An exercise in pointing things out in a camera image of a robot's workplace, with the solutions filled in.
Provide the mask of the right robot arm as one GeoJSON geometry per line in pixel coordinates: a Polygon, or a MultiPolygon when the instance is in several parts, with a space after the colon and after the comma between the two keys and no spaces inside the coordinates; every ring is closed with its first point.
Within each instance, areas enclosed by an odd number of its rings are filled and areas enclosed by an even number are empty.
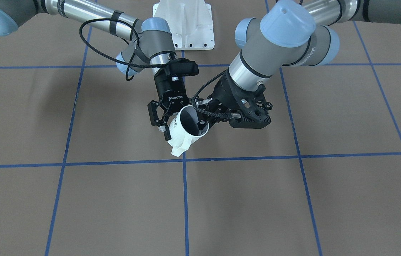
{"type": "Polygon", "coordinates": [[[87,25],[129,42],[117,57],[106,58],[114,61],[127,79],[143,69],[153,70],[159,101],[148,104],[151,124],[164,133],[166,141],[179,134],[168,120],[188,105],[182,78],[197,75],[199,70],[195,62],[177,57],[165,19],[140,20],[91,0],[0,0],[0,36],[17,31],[42,13],[79,21],[79,34],[85,43],[82,31],[87,25]]]}

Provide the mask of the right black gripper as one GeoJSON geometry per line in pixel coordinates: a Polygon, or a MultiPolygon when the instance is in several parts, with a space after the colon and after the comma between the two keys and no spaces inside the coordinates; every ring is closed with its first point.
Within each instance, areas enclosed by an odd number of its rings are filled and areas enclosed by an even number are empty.
{"type": "Polygon", "coordinates": [[[160,69],[154,75],[154,81],[159,97],[159,102],[150,101],[147,105],[150,123],[157,126],[163,132],[165,141],[171,140],[169,118],[173,111],[180,111],[188,104],[186,88],[181,76],[168,76],[165,70],[160,69]],[[158,116],[158,108],[164,110],[161,117],[158,116]]]}

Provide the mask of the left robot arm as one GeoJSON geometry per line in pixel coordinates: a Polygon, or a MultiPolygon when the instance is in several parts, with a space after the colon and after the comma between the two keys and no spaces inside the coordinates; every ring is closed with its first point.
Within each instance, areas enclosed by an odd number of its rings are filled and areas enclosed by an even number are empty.
{"type": "Polygon", "coordinates": [[[235,31],[240,52],[207,99],[192,98],[197,128],[267,126],[273,107],[264,97],[267,81],[282,66],[330,63],[339,51],[330,26],[347,21],[401,25],[401,0],[277,0],[262,19],[242,20],[235,31]]]}

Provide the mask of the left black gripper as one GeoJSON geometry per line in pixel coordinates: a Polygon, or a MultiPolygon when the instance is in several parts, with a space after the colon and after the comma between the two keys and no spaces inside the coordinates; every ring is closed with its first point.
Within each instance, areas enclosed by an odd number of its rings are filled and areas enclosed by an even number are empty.
{"type": "Polygon", "coordinates": [[[227,69],[216,83],[213,93],[208,97],[212,100],[207,104],[197,105],[199,109],[214,113],[214,115],[206,115],[202,112],[197,112],[199,117],[197,126],[200,130],[206,128],[207,124],[209,128],[212,128],[219,121],[240,117],[239,114],[233,112],[233,107],[237,107],[236,100],[230,89],[233,85],[237,84],[233,81],[227,69]]]}

